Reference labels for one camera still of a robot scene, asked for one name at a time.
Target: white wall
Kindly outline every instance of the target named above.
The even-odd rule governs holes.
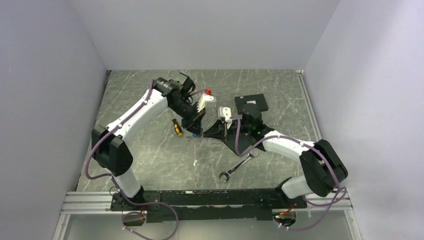
[[[304,69],[340,0],[71,0],[105,67]]]
[[[52,239],[105,77],[67,0],[0,0],[0,239]]]
[[[424,2],[342,0],[306,68],[364,239],[424,239]]]

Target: metal wrench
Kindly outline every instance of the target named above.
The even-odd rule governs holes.
[[[221,178],[222,176],[225,176],[226,179],[225,179],[224,183],[228,182],[228,180],[230,180],[232,173],[234,173],[238,168],[240,168],[245,163],[247,163],[251,158],[257,157],[258,154],[259,154],[258,149],[256,149],[256,148],[252,149],[243,160],[241,160],[239,163],[237,163],[235,166],[233,166],[230,170],[221,172],[219,174],[219,178]]]

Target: yellow and black screwdriver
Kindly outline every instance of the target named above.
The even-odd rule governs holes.
[[[181,129],[180,125],[178,124],[177,120],[175,119],[175,117],[172,119],[173,122],[173,128],[175,130],[175,133],[178,136],[182,136],[183,135],[183,130]]]

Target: white plastic part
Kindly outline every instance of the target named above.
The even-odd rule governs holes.
[[[197,112],[200,113],[204,108],[215,107],[216,105],[217,99],[214,96],[203,93],[197,104]]]
[[[227,123],[226,128],[229,129],[233,120],[231,120],[231,108],[220,106],[218,108],[218,117],[225,118],[225,122]]]
[[[279,133],[278,131],[270,131],[267,133],[264,137],[269,136],[284,136],[283,134]],[[313,147],[314,143],[312,141],[301,141],[304,144],[308,144],[309,146]],[[276,154],[281,154],[285,157],[288,157],[292,160],[295,160],[296,162],[300,163],[299,156],[302,154],[303,151],[309,150],[309,148],[305,146],[301,146],[300,144],[289,140],[285,138],[271,138],[268,140],[265,140],[262,142],[263,147],[266,151],[273,152]]]
[[[126,113],[124,113],[117,120],[109,123],[107,126],[112,129],[116,125],[119,125],[120,122],[129,116],[136,108],[138,108],[143,102],[146,102],[146,97],[148,91],[143,95],[143,97],[134,104]],[[168,101],[166,97],[163,97],[161,92],[153,89],[150,99],[147,101],[147,105],[145,105],[140,111],[138,111],[134,116],[132,116],[124,125],[120,126],[120,128],[115,131],[114,135],[122,136],[122,140],[125,141],[126,145],[131,146],[132,141],[136,137],[137,133],[144,128],[152,118],[159,116],[163,111],[165,111],[168,107]]]
[[[314,192],[309,188],[305,176],[292,177],[281,186],[284,194],[294,199],[298,196],[313,194]]]
[[[141,189],[139,182],[137,182],[136,176],[134,175],[131,167],[122,175],[113,176],[115,181],[118,183],[121,190],[127,195],[129,198],[132,198],[138,193]]]

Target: gray marble table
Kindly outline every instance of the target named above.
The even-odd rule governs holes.
[[[179,70],[112,71],[97,124],[106,126],[119,118],[145,93],[149,81],[163,77],[175,79]],[[265,124],[279,132],[305,141],[317,141],[308,105],[298,74],[294,70],[182,70],[198,89],[210,88],[216,106],[230,107],[237,113],[234,97],[263,93],[269,110],[262,113]],[[224,183],[218,175],[243,157],[236,156],[221,141],[198,138],[188,141],[174,132],[171,110],[154,118],[133,141],[132,169],[145,190],[273,188],[288,177],[303,174],[295,161],[272,152],[259,156],[239,168]],[[207,129],[216,121],[216,108],[208,109],[202,122]],[[96,161],[92,175],[106,172]],[[77,191],[107,191],[110,179],[88,180],[81,175]]]

